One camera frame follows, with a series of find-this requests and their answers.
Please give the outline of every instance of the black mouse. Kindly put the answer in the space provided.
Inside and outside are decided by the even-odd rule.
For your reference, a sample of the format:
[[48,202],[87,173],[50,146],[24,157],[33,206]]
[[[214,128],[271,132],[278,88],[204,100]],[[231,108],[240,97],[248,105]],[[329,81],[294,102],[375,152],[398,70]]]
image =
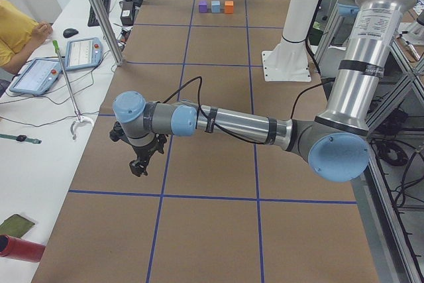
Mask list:
[[70,38],[71,36],[75,36],[78,33],[77,29],[74,28],[68,28],[64,30],[64,37]]

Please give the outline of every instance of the keyboard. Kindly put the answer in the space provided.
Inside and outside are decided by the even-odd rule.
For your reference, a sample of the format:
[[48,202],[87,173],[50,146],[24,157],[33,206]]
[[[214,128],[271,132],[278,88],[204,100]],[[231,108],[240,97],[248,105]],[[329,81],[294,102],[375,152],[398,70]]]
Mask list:
[[[101,0],[101,2],[103,3],[103,6],[105,6],[106,13],[109,15],[109,10],[111,8],[111,0]],[[99,26],[99,21],[95,17],[93,7],[90,7],[90,14],[88,16],[87,26],[89,27]]]

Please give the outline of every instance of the colored block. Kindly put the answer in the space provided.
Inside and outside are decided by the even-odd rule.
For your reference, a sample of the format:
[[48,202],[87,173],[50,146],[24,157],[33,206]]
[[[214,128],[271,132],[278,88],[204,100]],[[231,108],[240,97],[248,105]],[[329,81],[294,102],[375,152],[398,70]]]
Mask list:
[[234,13],[234,1],[225,1],[224,13]]
[[207,2],[206,0],[199,1],[199,12],[207,13]]
[[220,13],[221,12],[221,2],[219,0],[212,0],[211,8],[212,8],[213,13]]

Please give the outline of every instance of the tablet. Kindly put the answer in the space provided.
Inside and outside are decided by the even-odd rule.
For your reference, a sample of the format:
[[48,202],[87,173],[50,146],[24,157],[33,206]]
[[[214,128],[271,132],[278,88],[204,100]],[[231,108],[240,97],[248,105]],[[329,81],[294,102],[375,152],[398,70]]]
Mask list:
[[36,58],[9,87],[9,91],[40,95],[47,91],[62,71],[57,60]]
[[65,70],[94,68],[101,62],[103,49],[98,38],[71,40],[66,46]]

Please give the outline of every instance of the red can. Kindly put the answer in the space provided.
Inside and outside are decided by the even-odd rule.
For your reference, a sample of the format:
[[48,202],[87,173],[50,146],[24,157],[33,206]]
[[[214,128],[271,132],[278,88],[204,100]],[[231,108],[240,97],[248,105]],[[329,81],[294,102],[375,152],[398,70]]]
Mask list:
[[11,237],[10,235],[0,235],[0,256],[13,258],[15,260],[40,262],[44,245]]

